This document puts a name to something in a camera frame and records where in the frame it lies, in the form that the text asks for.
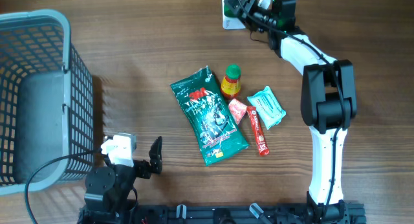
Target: light blue packet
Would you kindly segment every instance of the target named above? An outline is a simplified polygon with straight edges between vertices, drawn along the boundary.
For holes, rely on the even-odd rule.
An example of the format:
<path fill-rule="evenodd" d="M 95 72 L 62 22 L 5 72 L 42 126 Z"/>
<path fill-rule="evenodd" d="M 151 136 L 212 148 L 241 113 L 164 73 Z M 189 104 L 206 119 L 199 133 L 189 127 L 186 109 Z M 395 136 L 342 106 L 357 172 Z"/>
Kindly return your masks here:
<path fill-rule="evenodd" d="M 286 111 L 282 109 L 269 86 L 254 96 L 247 97 L 247 99 L 256 107 L 256 111 L 265 123 L 267 130 L 273 125 L 279 124 L 286 115 Z"/>

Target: bottle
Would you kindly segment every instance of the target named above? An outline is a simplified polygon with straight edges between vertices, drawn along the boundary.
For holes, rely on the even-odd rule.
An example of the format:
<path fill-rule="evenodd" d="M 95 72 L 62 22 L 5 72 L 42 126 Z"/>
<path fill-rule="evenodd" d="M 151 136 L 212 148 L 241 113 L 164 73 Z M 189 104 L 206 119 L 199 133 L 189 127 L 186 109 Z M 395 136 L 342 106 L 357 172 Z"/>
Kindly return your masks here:
<path fill-rule="evenodd" d="M 221 82 L 221 93 L 224 97 L 232 99 L 240 92 L 240 67 L 236 64 L 231 64 L 227 67 L 226 74 Z"/>

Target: plastic bin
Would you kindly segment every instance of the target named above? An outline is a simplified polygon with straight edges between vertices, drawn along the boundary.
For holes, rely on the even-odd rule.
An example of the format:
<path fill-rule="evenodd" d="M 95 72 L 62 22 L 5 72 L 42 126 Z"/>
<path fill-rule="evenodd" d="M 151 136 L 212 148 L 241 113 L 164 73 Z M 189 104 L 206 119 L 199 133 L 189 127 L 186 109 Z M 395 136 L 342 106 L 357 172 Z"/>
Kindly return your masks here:
<path fill-rule="evenodd" d="M 43 163 L 93 149 L 92 76 L 55 10 L 0 15 L 0 195 L 23 192 Z M 93 155 L 65 159 L 35 176 L 29 191 L 75 181 Z"/>

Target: table surface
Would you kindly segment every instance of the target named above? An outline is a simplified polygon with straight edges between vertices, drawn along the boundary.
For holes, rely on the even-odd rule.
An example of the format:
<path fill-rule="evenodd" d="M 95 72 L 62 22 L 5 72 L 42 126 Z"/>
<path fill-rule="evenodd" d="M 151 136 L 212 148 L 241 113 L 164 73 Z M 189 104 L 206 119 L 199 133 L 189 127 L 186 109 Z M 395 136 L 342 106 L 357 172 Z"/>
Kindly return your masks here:
<path fill-rule="evenodd" d="M 305 202 L 312 141 L 300 114 L 301 75 L 247 30 L 223 30 L 221 0 L 0 0 L 0 12 L 53 8 L 94 75 L 96 142 L 134 133 L 145 159 L 162 135 L 164 171 L 137 179 L 142 204 L 249 205 Z M 328 55 L 354 64 L 358 114 L 343 152 L 346 200 L 365 204 L 369 223 L 414 220 L 414 5 L 412 0 L 298 0 L 297 24 Z M 240 100 L 269 85 L 286 110 L 265 132 L 270 155 L 251 147 L 205 167 L 190 123 L 169 85 L 209 65 L 219 79 L 242 69 Z M 74 223 L 83 183 L 30 200 L 40 223 Z M 0 223 L 28 223 L 22 194 L 0 197 Z"/>

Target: green snack package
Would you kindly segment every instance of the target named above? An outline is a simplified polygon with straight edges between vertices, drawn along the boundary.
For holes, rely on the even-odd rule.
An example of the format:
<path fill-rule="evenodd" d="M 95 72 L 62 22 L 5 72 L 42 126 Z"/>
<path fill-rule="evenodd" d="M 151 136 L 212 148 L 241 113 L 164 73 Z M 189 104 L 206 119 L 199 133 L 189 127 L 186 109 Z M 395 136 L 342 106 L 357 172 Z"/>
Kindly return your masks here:
<path fill-rule="evenodd" d="M 248 147 L 208 67 L 171 84 L 209 166 Z"/>

